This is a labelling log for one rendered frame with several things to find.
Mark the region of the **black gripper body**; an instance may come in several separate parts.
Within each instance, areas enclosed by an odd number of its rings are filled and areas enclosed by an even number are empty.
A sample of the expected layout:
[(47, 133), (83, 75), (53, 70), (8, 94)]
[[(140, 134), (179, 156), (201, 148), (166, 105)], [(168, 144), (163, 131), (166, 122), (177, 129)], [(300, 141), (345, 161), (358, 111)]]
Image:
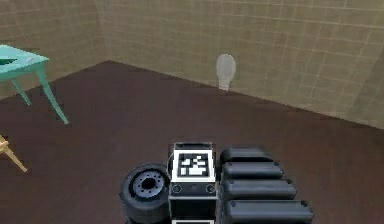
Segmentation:
[(119, 193), (126, 224), (170, 224), (166, 166), (148, 163), (134, 168)]

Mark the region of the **light wooden chair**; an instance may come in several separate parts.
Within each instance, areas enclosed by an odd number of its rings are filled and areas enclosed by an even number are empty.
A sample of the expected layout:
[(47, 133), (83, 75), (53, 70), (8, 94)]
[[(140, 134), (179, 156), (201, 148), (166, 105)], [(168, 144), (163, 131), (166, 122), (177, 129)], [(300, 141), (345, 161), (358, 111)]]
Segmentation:
[(28, 171), (9, 147), (9, 142), (2, 135), (0, 135), (0, 154), (6, 154), (23, 172)]

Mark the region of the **teal table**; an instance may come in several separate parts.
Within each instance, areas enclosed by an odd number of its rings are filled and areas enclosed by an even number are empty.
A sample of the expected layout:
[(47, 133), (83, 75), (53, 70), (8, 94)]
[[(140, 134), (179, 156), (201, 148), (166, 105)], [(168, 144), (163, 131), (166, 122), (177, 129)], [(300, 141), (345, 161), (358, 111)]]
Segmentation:
[(17, 81), (17, 78), (26, 74), (35, 73), (56, 114), (64, 124), (69, 124), (69, 120), (57, 102), (47, 79), (46, 64), (49, 61), (48, 57), (12, 46), (0, 45), (0, 59), (17, 59), (11, 64), (0, 65), (0, 83), (11, 81), (25, 103), (31, 105), (31, 100), (21, 84)]

